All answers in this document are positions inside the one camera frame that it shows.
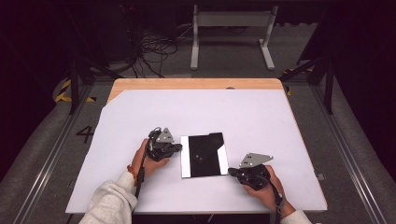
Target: bracelet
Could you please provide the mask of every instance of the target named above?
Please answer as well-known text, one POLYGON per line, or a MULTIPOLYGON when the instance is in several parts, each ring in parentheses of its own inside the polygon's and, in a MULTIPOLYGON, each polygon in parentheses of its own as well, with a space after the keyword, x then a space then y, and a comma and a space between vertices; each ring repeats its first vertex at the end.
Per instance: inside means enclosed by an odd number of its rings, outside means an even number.
POLYGON ((137 187, 137 175, 134 173, 134 168, 131 165, 128 165, 126 169, 134 176, 134 187, 137 187))

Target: person's left hand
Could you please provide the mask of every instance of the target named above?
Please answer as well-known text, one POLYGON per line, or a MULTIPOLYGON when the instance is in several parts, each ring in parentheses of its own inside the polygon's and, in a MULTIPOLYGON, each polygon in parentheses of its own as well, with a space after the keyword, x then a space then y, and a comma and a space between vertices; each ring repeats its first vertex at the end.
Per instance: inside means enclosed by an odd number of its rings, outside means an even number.
MULTIPOLYGON (((146 138, 143 140, 142 145, 134 154, 134 159, 132 160, 131 166, 134 168, 136 174, 139 172, 140 163, 143 158, 143 154, 145 152, 146 144, 148 143, 148 139, 146 138)), ((160 161, 154 161, 150 157, 146 157, 144 160, 144 167, 145 167, 145 178, 149 177, 154 173, 154 171, 158 168, 165 166, 166 163, 169 162, 169 158, 162 159, 160 161)))

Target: white sweater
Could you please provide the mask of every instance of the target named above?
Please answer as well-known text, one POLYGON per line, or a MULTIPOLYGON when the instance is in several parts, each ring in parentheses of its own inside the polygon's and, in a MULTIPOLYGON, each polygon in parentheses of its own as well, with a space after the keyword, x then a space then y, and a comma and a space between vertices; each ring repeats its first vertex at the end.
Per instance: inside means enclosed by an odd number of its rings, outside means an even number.
MULTIPOLYGON (((136 207, 134 177, 124 172, 117 182, 107 180, 93 194, 90 206, 79 223, 132 223, 136 207)), ((281 224, 311 223, 301 210, 283 218, 281 224)))

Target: white tabletop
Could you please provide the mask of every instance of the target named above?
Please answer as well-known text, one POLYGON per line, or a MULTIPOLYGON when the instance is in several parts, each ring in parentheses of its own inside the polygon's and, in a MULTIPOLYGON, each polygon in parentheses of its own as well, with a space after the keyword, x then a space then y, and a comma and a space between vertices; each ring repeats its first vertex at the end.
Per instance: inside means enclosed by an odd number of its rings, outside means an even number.
MULTIPOLYGON (((156 127, 180 136, 222 132, 230 167, 248 152, 271 164, 288 200, 305 211, 327 204, 283 90, 124 91, 102 111, 66 213, 84 213, 93 192, 117 180, 156 127)), ((136 214, 268 213, 229 175, 181 178, 180 154, 142 185, 136 214)))

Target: person's arm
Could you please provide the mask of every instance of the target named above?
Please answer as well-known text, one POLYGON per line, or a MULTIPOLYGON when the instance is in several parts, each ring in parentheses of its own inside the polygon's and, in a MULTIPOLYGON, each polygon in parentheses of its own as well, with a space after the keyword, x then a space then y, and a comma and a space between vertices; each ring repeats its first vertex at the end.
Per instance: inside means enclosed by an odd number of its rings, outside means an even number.
MULTIPOLYGON (((268 172, 271 175, 271 182, 274 184, 276 189, 283 195, 283 200, 285 201, 285 205, 283 207, 282 213, 280 214, 280 223, 281 224, 309 224, 311 223, 309 219, 306 217, 305 213, 301 210, 297 210, 289 203, 285 196, 285 190, 283 190, 282 183, 279 178, 277 178, 274 169, 267 165, 265 166, 268 172)), ((244 189, 247 194, 256 197, 262 202, 263 205, 271 209, 272 211, 276 211, 276 198, 272 187, 270 185, 266 186, 260 190, 254 190, 248 185, 244 185, 244 189)))
MULTIPOLYGON (((132 173, 137 175, 143 158, 147 139, 136 151, 131 167, 132 173)), ((146 157, 144 160, 145 178, 150 176, 156 169, 164 166, 169 159, 153 161, 146 157)), ((90 206, 80 223, 127 223, 132 222, 132 211, 136 207, 137 199, 134 196, 134 175, 124 172, 117 182, 107 180, 93 194, 90 206)))

